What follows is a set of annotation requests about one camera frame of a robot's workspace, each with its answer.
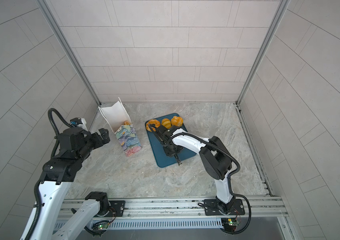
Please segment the fake ring donut bread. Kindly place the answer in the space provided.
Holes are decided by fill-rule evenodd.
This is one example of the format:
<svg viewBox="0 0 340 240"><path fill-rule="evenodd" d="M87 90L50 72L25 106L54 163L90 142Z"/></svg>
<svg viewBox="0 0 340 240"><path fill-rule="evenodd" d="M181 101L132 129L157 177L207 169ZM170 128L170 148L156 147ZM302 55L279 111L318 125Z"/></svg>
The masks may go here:
<svg viewBox="0 0 340 240"><path fill-rule="evenodd" d="M160 126L161 126L161 123L156 119L149 120L146 123L146 129L149 132L155 132L157 130L157 128L160 127Z"/></svg>

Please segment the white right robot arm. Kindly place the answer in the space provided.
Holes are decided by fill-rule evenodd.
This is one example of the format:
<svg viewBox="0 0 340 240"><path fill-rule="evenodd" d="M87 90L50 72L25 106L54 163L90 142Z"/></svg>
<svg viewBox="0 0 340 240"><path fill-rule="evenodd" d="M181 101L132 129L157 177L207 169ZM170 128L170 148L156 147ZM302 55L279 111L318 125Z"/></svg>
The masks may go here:
<svg viewBox="0 0 340 240"><path fill-rule="evenodd" d="M199 154L206 172L215 181L216 209L224 215L229 214L233 209L235 196L229 186L228 176L232 172L232 163L236 163L236 160L220 139L201 138L177 126L167 129L164 126L157 128L149 125L149 128L163 146L167 156L176 157L184 148Z"/></svg>

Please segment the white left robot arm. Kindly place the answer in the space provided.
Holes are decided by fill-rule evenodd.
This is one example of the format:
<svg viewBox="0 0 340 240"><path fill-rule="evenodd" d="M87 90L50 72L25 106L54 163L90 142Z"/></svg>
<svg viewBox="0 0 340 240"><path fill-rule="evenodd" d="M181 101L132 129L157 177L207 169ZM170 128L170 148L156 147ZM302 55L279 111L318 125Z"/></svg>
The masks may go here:
<svg viewBox="0 0 340 240"><path fill-rule="evenodd" d="M107 193L91 192L63 228L53 232L65 196L83 162L93 150L110 142L108 130L90 133L80 127L66 129L56 138L60 151L52 152L34 186L36 202L22 240L74 240L93 217L103 217L111 211Z"/></svg>

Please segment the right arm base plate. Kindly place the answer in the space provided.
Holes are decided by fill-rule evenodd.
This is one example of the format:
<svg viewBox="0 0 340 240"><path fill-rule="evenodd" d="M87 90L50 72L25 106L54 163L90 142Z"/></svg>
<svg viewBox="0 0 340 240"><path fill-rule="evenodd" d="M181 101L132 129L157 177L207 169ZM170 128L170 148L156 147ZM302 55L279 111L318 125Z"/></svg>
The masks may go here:
<svg viewBox="0 0 340 240"><path fill-rule="evenodd" d="M219 199L205 199L202 207L206 216L245 215L241 199L231 199L227 204Z"/></svg>

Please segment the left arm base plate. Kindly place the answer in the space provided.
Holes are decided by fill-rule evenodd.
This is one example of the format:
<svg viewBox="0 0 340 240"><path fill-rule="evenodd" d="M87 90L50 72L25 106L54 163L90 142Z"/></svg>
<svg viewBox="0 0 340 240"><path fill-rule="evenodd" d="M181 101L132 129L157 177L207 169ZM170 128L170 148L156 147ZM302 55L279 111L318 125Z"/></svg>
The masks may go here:
<svg viewBox="0 0 340 240"><path fill-rule="evenodd" d="M125 201L113 201L109 200L109 210L104 212L103 215L96 215L100 218L112 218L112 217L122 217L125 210Z"/></svg>

